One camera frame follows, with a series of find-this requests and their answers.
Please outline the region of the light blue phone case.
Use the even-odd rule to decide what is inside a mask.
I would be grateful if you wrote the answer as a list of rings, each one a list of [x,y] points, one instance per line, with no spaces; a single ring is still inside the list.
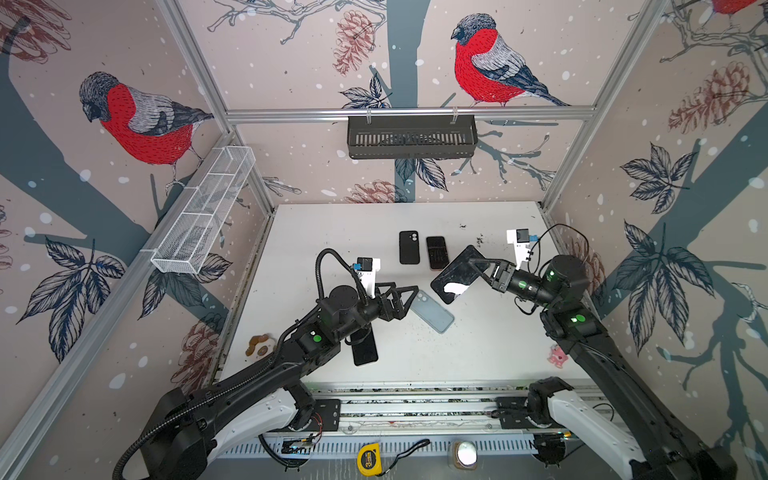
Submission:
[[[415,295],[410,310],[439,334],[444,334],[455,320],[451,312],[423,290]]]

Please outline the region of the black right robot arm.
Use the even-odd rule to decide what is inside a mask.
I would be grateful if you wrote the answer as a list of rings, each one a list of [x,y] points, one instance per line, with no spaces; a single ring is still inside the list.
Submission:
[[[584,304],[583,262],[557,255],[543,275],[502,259],[466,262],[492,289],[541,307],[546,335],[575,361],[623,421],[618,426],[588,406],[567,382],[530,385],[529,419],[575,434],[623,479],[733,479],[737,465],[722,447],[706,445],[624,360],[606,328]]]

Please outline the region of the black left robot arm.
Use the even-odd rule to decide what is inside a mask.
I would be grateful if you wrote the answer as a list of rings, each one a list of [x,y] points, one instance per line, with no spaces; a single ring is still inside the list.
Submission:
[[[151,479],[196,479],[221,452],[312,416],[303,377],[336,356],[344,339],[376,319],[403,319],[418,287],[378,283],[375,295],[334,288],[279,337],[272,353],[209,387],[174,388],[158,401],[138,440]]]

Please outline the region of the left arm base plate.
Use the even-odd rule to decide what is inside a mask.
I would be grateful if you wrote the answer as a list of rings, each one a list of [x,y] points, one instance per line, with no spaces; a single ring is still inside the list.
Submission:
[[[301,431],[312,433],[337,432],[341,418],[341,401],[339,399],[319,399],[314,405],[313,413]]]

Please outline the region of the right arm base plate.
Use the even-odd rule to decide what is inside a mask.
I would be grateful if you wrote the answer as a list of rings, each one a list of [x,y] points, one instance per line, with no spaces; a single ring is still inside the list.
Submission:
[[[528,399],[523,396],[497,397],[491,417],[500,422],[503,430],[522,430],[537,428],[530,419]]]

